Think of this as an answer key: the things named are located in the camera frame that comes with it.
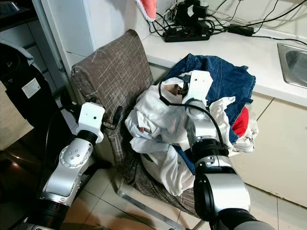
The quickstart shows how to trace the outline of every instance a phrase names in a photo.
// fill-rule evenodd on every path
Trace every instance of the red fabric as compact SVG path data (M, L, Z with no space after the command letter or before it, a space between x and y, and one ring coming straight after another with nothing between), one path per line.
M239 137L243 136L248 128L248 109L246 107L243 108L240 116L237 118L236 122L232 126L232 130L239 135Z
M152 20L155 19L157 2L156 0L141 0L141 3L148 15Z

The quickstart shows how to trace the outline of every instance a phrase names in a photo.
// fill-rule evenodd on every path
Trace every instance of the chair backrest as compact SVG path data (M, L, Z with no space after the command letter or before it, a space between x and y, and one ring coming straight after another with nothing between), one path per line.
M106 134L117 170L132 183L141 166L138 154L130 146L131 135L124 121L136 98L154 82L137 33L128 30L120 38L97 49L72 67L71 78L86 98L95 97L106 108L110 123L117 107L123 107L118 127L107 129Z

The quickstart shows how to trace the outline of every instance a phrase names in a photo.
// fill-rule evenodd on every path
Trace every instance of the pile of clothes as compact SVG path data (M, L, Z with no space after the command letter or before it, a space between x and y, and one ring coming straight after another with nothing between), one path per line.
M258 128L255 116L245 105L252 103L256 78L247 69L219 57L189 54L167 74L161 84L161 93L171 103L180 104L182 95L177 94L177 87L183 87L183 80L179 77L194 70L209 72L213 82L203 97L219 126L229 155L251 153ZM138 97L125 124L133 136L131 146L141 154L147 172L170 194L179 196L193 187L195 179L185 130L187 114L184 107L164 104L158 89L158 85L153 85Z

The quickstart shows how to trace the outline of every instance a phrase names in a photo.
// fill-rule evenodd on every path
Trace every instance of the power adapter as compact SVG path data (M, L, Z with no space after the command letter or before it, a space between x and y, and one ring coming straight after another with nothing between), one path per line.
M254 27L238 27L239 25L236 24L230 24L228 26L228 32L232 34L237 35L243 35L243 36L252 36L254 34Z

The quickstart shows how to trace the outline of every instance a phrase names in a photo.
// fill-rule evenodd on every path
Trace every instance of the denim jeans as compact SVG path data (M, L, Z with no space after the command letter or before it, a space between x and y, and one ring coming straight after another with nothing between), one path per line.
M164 81L192 70L210 72L213 83L206 97L208 106L210 106L212 102L223 97L236 97L236 101L228 105L225 110L230 127L232 127L241 114L244 106L253 102L251 95L256 83L256 78L250 75L247 69L247 66L234 66L216 56L194 56L188 54L170 70L165 76ZM237 139L238 135L230 128L230 142L235 143Z

